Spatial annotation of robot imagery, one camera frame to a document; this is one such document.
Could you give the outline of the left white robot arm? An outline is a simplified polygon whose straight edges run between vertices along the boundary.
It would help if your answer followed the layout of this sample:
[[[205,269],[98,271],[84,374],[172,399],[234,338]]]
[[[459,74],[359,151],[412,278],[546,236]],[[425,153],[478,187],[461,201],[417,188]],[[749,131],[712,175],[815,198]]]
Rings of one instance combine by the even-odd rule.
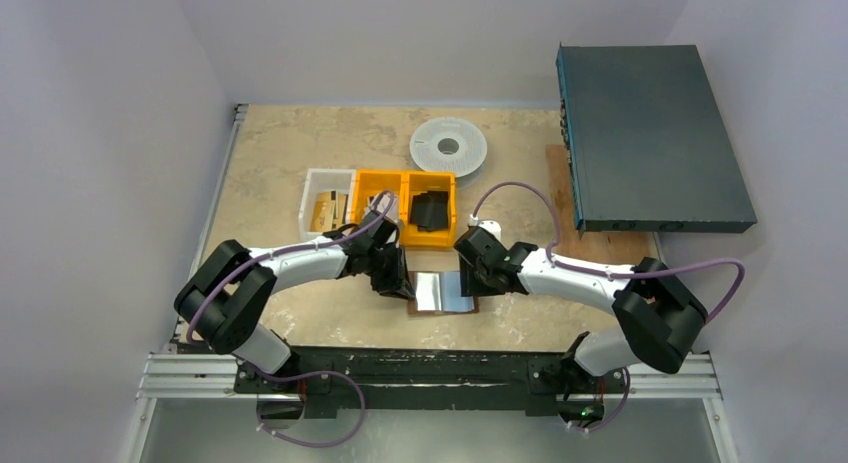
[[[174,309],[215,353],[238,357],[272,391],[287,391],[297,382],[299,357],[260,322],[270,297],[313,281],[364,274],[375,293],[412,298],[398,232],[393,220],[370,211],[349,234],[325,232],[301,244],[248,249],[226,240],[181,289]]]

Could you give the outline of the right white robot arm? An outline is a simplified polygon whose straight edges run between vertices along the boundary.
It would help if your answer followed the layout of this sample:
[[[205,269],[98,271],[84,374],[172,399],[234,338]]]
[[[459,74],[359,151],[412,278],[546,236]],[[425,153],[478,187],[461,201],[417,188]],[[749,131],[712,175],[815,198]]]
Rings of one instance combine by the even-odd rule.
[[[470,227],[454,248],[465,295],[555,296],[615,317],[616,326],[579,338],[562,362],[563,380],[576,390],[637,363],[677,373],[707,323],[704,305],[654,258],[636,266],[609,265],[551,254],[531,243],[506,247],[484,223]]]

